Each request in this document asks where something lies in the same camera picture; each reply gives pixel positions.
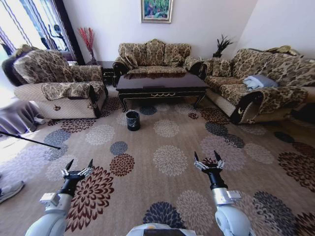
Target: armchair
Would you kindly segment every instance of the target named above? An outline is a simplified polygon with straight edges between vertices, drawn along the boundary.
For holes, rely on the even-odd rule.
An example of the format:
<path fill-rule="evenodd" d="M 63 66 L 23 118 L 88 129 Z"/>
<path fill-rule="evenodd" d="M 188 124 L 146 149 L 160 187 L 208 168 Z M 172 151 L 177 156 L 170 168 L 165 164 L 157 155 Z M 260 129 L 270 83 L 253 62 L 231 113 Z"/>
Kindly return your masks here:
<path fill-rule="evenodd" d="M 35 101 L 45 118 L 100 117 L 108 95 L 101 66 L 69 66 L 58 51 L 33 50 L 10 57 L 2 67 L 15 95 Z"/>

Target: loveseat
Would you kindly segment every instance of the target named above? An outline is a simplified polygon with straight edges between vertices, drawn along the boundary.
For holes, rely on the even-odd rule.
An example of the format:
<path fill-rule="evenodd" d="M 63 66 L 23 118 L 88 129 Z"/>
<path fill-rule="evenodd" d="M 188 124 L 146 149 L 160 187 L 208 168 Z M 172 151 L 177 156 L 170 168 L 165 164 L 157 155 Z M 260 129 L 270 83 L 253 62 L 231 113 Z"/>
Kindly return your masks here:
<path fill-rule="evenodd" d="M 2 63 L 17 98 L 49 119 L 98 118 L 107 97 L 101 66 L 69 66 L 58 51 L 32 49 Z"/>
<path fill-rule="evenodd" d="M 210 59 L 201 75 L 207 96 L 233 123 L 282 120 L 293 108 L 315 102 L 315 60 L 288 54 L 241 49 L 232 60 Z M 248 90 L 243 80 L 261 74 L 278 87 Z"/>
<path fill-rule="evenodd" d="M 191 45 L 187 43 L 164 43 L 153 39 L 147 43 L 121 43 L 119 57 L 113 67 L 115 84 L 121 75 L 198 74 L 202 61 L 190 56 Z"/>

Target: picture frame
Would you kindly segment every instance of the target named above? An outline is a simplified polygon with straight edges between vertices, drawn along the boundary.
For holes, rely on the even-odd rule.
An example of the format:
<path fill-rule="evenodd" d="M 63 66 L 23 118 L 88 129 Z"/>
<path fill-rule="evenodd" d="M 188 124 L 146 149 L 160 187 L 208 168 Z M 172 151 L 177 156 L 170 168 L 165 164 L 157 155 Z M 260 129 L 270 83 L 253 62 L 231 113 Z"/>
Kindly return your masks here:
<path fill-rule="evenodd" d="M 142 23 L 170 24 L 173 0 L 140 0 Z"/>

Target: shoe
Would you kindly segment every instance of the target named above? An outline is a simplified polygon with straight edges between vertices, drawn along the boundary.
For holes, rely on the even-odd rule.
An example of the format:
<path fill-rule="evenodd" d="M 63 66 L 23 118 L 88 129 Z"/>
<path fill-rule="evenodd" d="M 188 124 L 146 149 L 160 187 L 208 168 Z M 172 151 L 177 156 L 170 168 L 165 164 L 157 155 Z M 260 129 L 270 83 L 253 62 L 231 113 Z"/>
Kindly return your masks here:
<path fill-rule="evenodd" d="M 23 181 L 18 181 L 12 185 L 1 188 L 0 203 L 4 202 L 5 200 L 13 197 L 15 194 L 20 192 L 24 185 L 25 183 Z"/>

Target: black trash bin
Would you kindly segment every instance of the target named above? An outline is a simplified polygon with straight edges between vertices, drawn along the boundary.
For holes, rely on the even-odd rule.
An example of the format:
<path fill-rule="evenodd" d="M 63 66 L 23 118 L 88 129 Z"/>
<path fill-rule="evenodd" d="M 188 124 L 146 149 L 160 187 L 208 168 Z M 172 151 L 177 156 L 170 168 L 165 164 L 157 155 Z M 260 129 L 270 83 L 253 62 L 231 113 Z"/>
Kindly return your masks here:
<path fill-rule="evenodd" d="M 140 115 L 136 111 L 128 111 L 126 113 L 127 128 L 130 131 L 137 131 L 140 129 Z"/>

